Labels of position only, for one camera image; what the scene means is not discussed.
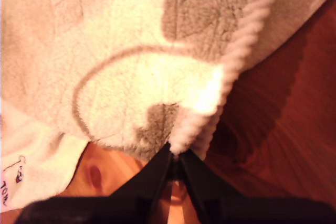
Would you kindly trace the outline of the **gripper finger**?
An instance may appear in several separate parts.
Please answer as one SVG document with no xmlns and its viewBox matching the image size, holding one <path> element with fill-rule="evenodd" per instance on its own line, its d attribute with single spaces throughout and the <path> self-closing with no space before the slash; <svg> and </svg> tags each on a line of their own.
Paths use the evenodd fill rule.
<svg viewBox="0 0 336 224">
<path fill-rule="evenodd" d="M 172 164 L 166 143 L 129 181 L 111 194 L 111 223 L 167 223 L 172 192 L 167 176 Z"/>
<path fill-rule="evenodd" d="M 243 195 L 216 175 L 193 151 L 180 155 L 180 174 L 200 223 L 247 223 L 230 206 Z"/>
</svg>

